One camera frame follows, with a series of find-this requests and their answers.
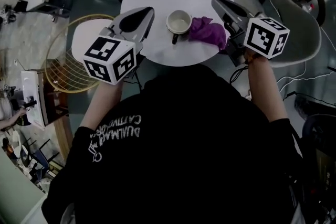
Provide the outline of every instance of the floor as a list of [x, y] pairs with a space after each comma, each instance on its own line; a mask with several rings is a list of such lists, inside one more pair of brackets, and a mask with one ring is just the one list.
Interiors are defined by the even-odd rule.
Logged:
[[[325, 21], [323, 28], [328, 33], [331, 40], [336, 40], [336, 33], [334, 30], [334, 23], [336, 20], [336, 0], [326, 0], [327, 2], [327, 20]], [[272, 6], [267, 2], [264, 5], [266, 13], [270, 17], [277, 18]], [[120, 3], [117, 0], [73, 0], [73, 8], [70, 14], [69, 20], [72, 21], [84, 15], [103, 13], [112, 16], [117, 16], [120, 11]], [[19, 59], [20, 63], [25, 69], [40, 68], [44, 62], [48, 44], [52, 36], [58, 33], [60, 29], [66, 25], [67, 19], [59, 19], [54, 24], [47, 15], [28, 13], [18, 16], [18, 19], [13, 24], [5, 26], [0, 32], [0, 57], [2, 59], [2, 67], [5, 69], [6, 78], [4, 82], [12, 86], [20, 88], [20, 71], [22, 70], [20, 65], [14, 64], [14, 59]], [[68, 33], [63, 32], [61, 38], [58, 40], [59, 49], [70, 47], [72, 40], [71, 31]], [[224, 55], [216, 55], [215, 57], [205, 61], [203, 64], [212, 68], [219, 76], [228, 80], [231, 74], [236, 70], [230, 59]], [[336, 66], [336, 51], [332, 48], [326, 36], [322, 36], [322, 47], [318, 55], [307, 62], [307, 71], [303, 76], [305, 78], [315, 77], [320, 74], [328, 73], [327, 65]], [[166, 72], [169, 67], [158, 65], [149, 60], [144, 60], [138, 69], [138, 74], [141, 83], [144, 85], [146, 81], [155, 78], [157, 75]], [[277, 78], [282, 76], [297, 76], [301, 74], [304, 69], [304, 64], [291, 66], [287, 68], [275, 69], [274, 72]], [[284, 79], [279, 84], [282, 87], [289, 80]], [[248, 79], [247, 72], [239, 77], [234, 83], [234, 87], [242, 94], [246, 96], [248, 94]], [[312, 95], [318, 99], [323, 99], [330, 103], [336, 103], [336, 75], [332, 74], [328, 77], [319, 78], [317, 80], [309, 81], [296, 81], [286, 87], [283, 94], [296, 90], [298, 92]], [[124, 85], [122, 98], [134, 95], [139, 92], [136, 84]], [[73, 133], [80, 124], [83, 114], [88, 107], [91, 97], [94, 93], [94, 89], [84, 93], [70, 94], [69, 95], [69, 109], [70, 109], [70, 122]], [[285, 101], [288, 113], [290, 115], [293, 126], [298, 133], [301, 133], [303, 120], [298, 117], [293, 108], [294, 98], [288, 98]], [[30, 135], [34, 133], [39, 134], [37, 136], [47, 139], [48, 137], [55, 137], [54, 130], [50, 130], [47, 133], [39, 134], [37, 131], [29, 131]], [[50, 152], [57, 149], [57, 141], [53, 140], [55, 148], [51, 148]]]

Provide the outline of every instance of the white cup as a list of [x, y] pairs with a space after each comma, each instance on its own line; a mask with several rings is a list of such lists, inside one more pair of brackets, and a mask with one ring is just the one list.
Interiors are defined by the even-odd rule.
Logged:
[[188, 32], [191, 27], [193, 17], [183, 10], [176, 10], [167, 17], [166, 25], [170, 32], [174, 34], [172, 43], [176, 44], [179, 35]]

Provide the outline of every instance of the gray floor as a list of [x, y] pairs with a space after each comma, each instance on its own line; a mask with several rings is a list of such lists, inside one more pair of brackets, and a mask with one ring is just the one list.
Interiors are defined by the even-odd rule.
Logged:
[[[336, 40], [336, 33], [332, 31], [334, 29], [335, 21], [335, 0], [326, 0], [327, 2], [327, 19], [323, 25], [325, 31], [329, 34], [331, 40]], [[278, 19], [277, 14], [273, 10], [272, 6], [268, 1], [264, 4], [266, 14], [270, 17]], [[91, 13], [105, 13], [109, 15], [118, 15], [120, 11], [120, 4], [117, 0], [74, 0], [74, 6], [72, 8], [70, 20], [76, 19], [80, 16], [91, 14]], [[336, 66], [335, 61], [336, 51], [332, 48], [329, 41], [323, 34], [322, 36], [322, 47], [318, 55], [307, 62], [307, 71], [303, 76], [305, 78], [315, 77], [320, 74], [328, 73], [327, 65]], [[231, 74], [236, 70], [231, 61], [227, 56], [216, 55], [215, 57], [205, 61], [203, 64], [211, 67], [219, 76], [228, 80]], [[161, 66], [144, 60], [141, 64], [138, 74], [140, 81], [144, 84], [146, 81], [156, 77], [162, 71], [165, 71], [169, 67]], [[282, 76], [297, 76], [301, 74], [304, 69], [304, 64], [299, 64], [295, 66], [290, 66], [286, 68], [274, 69], [277, 78]], [[284, 79], [279, 83], [279, 87], [282, 87], [289, 80]], [[247, 72], [244, 72], [239, 79], [234, 83], [234, 87], [243, 95], [248, 94], [248, 80]], [[282, 94], [286, 94], [293, 90], [298, 92], [306, 93], [312, 95], [318, 99], [323, 99], [330, 103], [336, 103], [336, 97], [334, 90], [336, 88], [336, 75], [332, 74], [328, 77], [319, 78], [317, 80], [309, 81], [295, 81], [291, 85], [283, 90]], [[71, 95], [69, 98], [69, 106], [71, 110], [71, 127], [73, 130], [79, 126], [79, 123], [83, 117], [83, 113], [86, 110], [89, 100], [92, 97], [94, 90], [88, 91], [87, 93]], [[125, 84], [123, 98], [138, 93], [138, 87], [136, 84]], [[294, 98], [289, 98], [285, 101], [287, 110], [292, 119], [292, 124], [297, 129], [298, 133], [301, 132], [303, 125], [303, 120], [298, 117], [297, 113], [293, 108]]]

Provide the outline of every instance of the white round table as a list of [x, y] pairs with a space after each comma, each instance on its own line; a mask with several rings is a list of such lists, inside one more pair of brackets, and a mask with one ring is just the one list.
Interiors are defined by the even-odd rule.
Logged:
[[199, 41], [182, 41], [181, 37], [176, 45], [173, 45], [173, 34], [166, 28], [167, 16], [177, 9], [182, 9], [193, 17], [212, 18], [212, 22], [224, 25], [212, 8], [211, 0], [123, 0], [120, 13], [148, 6], [154, 8], [155, 19], [147, 39], [143, 42], [141, 54], [151, 61], [166, 66], [191, 66], [219, 52], [216, 45]]

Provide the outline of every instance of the white device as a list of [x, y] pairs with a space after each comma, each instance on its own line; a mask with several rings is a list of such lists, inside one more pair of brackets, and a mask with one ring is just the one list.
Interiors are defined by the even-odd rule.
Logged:
[[83, 56], [90, 77], [116, 85], [137, 66], [135, 43], [99, 35]]
[[270, 59], [282, 53], [289, 32], [273, 18], [250, 18], [244, 46]]

